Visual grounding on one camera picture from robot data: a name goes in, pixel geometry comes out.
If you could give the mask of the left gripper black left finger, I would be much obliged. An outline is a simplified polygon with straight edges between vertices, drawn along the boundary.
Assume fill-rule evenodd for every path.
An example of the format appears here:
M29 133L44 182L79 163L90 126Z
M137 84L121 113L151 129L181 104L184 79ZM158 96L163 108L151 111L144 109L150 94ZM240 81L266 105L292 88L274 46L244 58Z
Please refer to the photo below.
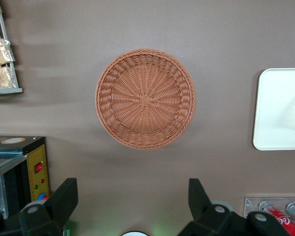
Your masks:
M19 215L24 236L61 236L62 229L78 204L76 178L66 179L46 200L27 205Z

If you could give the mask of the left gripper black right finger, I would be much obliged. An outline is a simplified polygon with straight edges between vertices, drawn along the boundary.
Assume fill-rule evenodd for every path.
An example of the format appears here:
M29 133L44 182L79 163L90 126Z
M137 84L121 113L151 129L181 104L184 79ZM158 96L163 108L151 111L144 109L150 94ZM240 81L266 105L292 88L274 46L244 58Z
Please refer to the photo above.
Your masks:
M193 217L180 236L244 236L245 220L224 205L213 204L197 178L189 180L188 204Z

